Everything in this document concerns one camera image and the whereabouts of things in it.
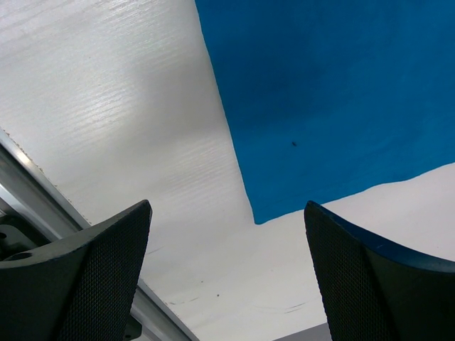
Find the blue t shirt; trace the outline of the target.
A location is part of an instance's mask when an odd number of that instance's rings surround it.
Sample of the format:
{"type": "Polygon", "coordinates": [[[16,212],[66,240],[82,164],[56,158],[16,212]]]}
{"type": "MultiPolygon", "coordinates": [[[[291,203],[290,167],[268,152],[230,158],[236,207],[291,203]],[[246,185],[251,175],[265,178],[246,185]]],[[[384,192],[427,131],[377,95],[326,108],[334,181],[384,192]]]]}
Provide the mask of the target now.
{"type": "Polygon", "coordinates": [[[255,223],[454,162],[453,1],[197,1],[255,223]]]}

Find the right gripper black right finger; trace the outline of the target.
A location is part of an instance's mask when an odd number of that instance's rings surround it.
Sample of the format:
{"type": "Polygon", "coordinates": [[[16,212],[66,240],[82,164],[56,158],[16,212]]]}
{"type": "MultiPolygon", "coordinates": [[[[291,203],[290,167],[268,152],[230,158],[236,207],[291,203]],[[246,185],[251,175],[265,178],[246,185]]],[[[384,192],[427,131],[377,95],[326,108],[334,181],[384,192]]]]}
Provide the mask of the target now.
{"type": "Polygon", "coordinates": [[[332,340],[453,340],[454,262],[309,201],[306,238],[332,340]]]}

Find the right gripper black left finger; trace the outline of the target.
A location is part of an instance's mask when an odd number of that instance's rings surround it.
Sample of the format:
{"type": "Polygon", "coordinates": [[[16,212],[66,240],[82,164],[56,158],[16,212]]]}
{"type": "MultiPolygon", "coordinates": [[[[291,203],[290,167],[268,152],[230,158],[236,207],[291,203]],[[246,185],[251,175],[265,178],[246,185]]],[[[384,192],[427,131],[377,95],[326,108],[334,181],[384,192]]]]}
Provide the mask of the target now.
{"type": "Polygon", "coordinates": [[[114,217],[1,261],[2,340],[135,340],[131,316],[152,208],[114,217]]]}

